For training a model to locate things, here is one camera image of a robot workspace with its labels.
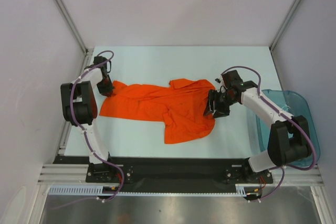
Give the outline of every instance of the gray wall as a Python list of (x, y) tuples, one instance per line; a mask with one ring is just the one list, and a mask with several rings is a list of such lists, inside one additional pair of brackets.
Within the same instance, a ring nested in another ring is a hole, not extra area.
[(284, 89), (299, 92), (309, 103), (321, 147), (319, 167), (334, 206), (335, 45), (336, 0), (303, 0), (274, 53)]
[(78, 196), (48, 196), (40, 224), (321, 223), (309, 187), (281, 187), (261, 204), (248, 204), (242, 197), (126, 196), (116, 197), (108, 204), (84, 200), (57, 210), (48, 209), (76, 199)]
[(59, 86), (77, 75), (83, 55), (53, 0), (0, 0), (0, 6), (0, 219), (25, 186), (23, 220), (41, 166), (56, 152)]
[(293, 0), (64, 0), (88, 47), (268, 46)]

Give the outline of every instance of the white table surface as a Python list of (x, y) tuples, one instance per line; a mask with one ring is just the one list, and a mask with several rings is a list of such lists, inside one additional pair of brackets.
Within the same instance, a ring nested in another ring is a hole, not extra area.
[[(113, 50), (111, 80), (156, 84), (168, 87), (178, 78), (214, 81), (227, 68), (248, 66), (261, 74), (261, 88), (281, 90), (268, 47), (96, 47), (93, 56)], [(254, 80), (254, 73), (238, 70), (244, 81)], [(98, 108), (105, 97), (94, 90)], [(230, 116), (216, 119), (207, 137), (186, 143), (164, 144), (164, 123), (135, 121), (98, 116), (98, 129), (111, 156), (245, 158), (260, 152), (255, 115), (241, 104), (231, 106)], [(71, 128), (66, 156), (88, 156), (80, 133)]]

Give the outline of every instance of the blue plastic bin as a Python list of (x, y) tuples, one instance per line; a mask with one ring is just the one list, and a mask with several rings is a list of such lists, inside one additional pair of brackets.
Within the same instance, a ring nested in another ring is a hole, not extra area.
[[(278, 90), (265, 89), (263, 90), (263, 93), (284, 111), (287, 111), (295, 116), (303, 115), (307, 119), (309, 125), (310, 139), (315, 147), (317, 160), (319, 160), (320, 146), (306, 100), (298, 93), (292, 91), (278, 91)], [(257, 131), (258, 131), (260, 150), (263, 152), (264, 150), (267, 149), (268, 146), (270, 129), (259, 117), (257, 117)], [(309, 166), (311, 162), (312, 162), (312, 156), (301, 159), (299, 161), (295, 161), (292, 164), (300, 167), (305, 167)]]

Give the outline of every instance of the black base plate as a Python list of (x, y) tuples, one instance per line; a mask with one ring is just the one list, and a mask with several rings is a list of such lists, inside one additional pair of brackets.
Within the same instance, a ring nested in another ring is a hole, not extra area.
[[(240, 174), (244, 159), (112, 157), (121, 166), (125, 184), (121, 191), (132, 193), (235, 193), (235, 184), (260, 184), (259, 177), (245, 181)], [(88, 157), (56, 157), (54, 164), (88, 164)], [(267, 184), (272, 176), (263, 173)], [(109, 183), (118, 182), (113, 176)]]

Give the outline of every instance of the purple cable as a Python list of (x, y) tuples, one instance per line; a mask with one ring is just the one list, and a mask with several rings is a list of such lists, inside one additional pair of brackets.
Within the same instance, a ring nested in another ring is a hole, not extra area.
[(274, 188), (273, 191), (271, 191), (269, 194), (266, 194), (265, 196), (262, 196), (260, 199), (265, 199), (271, 195), (273, 195), (275, 193), (275, 191), (281, 186), (283, 179), (285, 178), (285, 169), (283, 169), (282, 167), (277, 167), (280, 168), (282, 170), (282, 176), (281, 176), (281, 180), (279, 181), (278, 185), (276, 186), (276, 188)]
[(67, 206), (70, 206), (70, 205), (72, 205), (72, 204), (75, 204), (75, 203), (78, 203), (78, 202), (81, 202), (81, 201), (84, 201), (84, 200), (87, 200), (87, 199), (96, 199), (96, 197), (80, 198), (80, 199), (71, 201), (71, 202), (69, 202), (69, 203), (65, 203), (65, 204), (60, 205), (60, 206), (57, 206), (57, 207), (50, 207), (49, 209), (50, 209), (50, 210), (57, 210), (57, 209), (60, 209), (60, 208), (62, 208), (62, 207), (67, 207)]
[[(113, 56), (114, 56), (114, 52), (111, 51), (111, 50), (105, 50), (105, 51), (102, 51), (102, 52), (100, 52), (99, 54), (97, 54), (97, 56), (100, 56), (101, 54), (103, 54), (103, 53), (105, 53), (105, 52), (110, 52), (110, 53), (112, 53), (112, 56), (111, 56), (108, 60), (106, 60), (106, 61), (104, 61), (104, 62), (102, 62), (102, 63), (99, 63), (99, 64), (97, 64), (97, 65), (94, 65), (92, 68), (90, 68), (90, 69), (84, 71), (84, 73), (83, 73), (82, 75), (80, 75), (80, 76), (74, 81), (74, 83), (73, 83), (73, 85), (72, 85), (72, 88), (71, 88), (71, 93), (70, 93), (70, 110), (71, 110), (71, 116), (72, 116), (72, 119), (73, 119), (74, 123), (84, 131), (85, 142), (86, 142), (86, 144), (88, 145), (90, 152), (92, 152), (93, 155), (94, 155), (98, 160), (100, 160), (100, 161), (102, 161), (103, 163), (108, 164), (108, 165), (110, 165), (110, 166), (112, 166), (112, 167), (118, 169), (119, 172), (121, 173), (121, 183), (120, 183), (120, 186), (118, 187), (117, 191), (115, 191), (115, 193), (114, 193), (111, 197), (109, 197), (109, 198), (107, 198), (106, 200), (104, 200), (104, 201), (110, 201), (110, 200), (112, 200), (112, 199), (113, 199), (113, 198), (120, 192), (120, 190), (121, 190), (121, 188), (122, 188), (122, 186), (123, 186), (123, 184), (124, 184), (124, 172), (122, 171), (122, 169), (121, 169), (118, 165), (115, 165), (115, 164), (113, 164), (113, 163), (111, 163), (111, 162), (108, 162), (108, 161), (103, 160), (101, 157), (99, 157), (99, 156), (95, 153), (94, 149), (93, 149), (92, 146), (90, 145), (90, 142), (89, 142), (89, 139), (88, 139), (88, 136), (87, 136), (87, 132), (85, 131), (84, 126), (81, 125), (81, 124), (77, 121), (76, 116), (75, 116), (75, 111), (74, 111), (74, 109), (73, 109), (73, 107), (74, 107), (73, 99), (74, 99), (75, 87), (76, 87), (77, 83), (78, 83), (84, 76), (86, 76), (89, 72), (91, 72), (93, 69), (99, 68), (99, 67), (103, 66), (104, 64), (106, 64), (107, 62), (109, 62), (110, 60), (112, 60), (112, 58), (113, 58)], [(64, 205), (61, 205), (61, 206), (51, 208), (51, 210), (56, 210), (56, 209), (59, 209), (59, 208), (62, 208), (62, 207), (70, 206), (70, 205), (72, 205), (72, 204), (75, 204), (75, 203), (78, 203), (78, 202), (80, 202), (80, 201), (87, 200), (87, 199), (96, 199), (96, 197), (86, 197), (86, 198), (81, 198), (81, 199), (78, 199), (78, 200), (75, 200), (75, 201), (66, 203), (66, 204), (64, 204)]]

